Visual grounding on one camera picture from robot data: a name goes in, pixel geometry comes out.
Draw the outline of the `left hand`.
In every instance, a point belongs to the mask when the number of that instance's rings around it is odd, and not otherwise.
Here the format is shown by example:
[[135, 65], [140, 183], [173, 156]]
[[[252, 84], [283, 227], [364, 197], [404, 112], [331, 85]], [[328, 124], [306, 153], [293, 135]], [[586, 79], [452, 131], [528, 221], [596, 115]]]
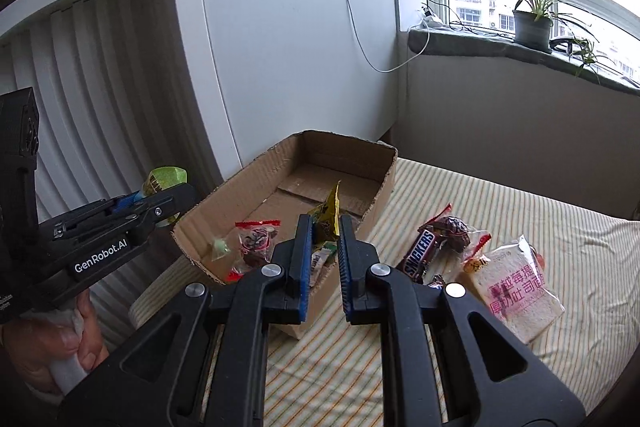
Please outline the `left hand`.
[[17, 374], [38, 391], [61, 393], [49, 371], [55, 360], [77, 355], [82, 368], [92, 372], [108, 357], [89, 289], [77, 296], [76, 307], [84, 321], [81, 337], [73, 329], [40, 320], [15, 319], [2, 326], [2, 343]]

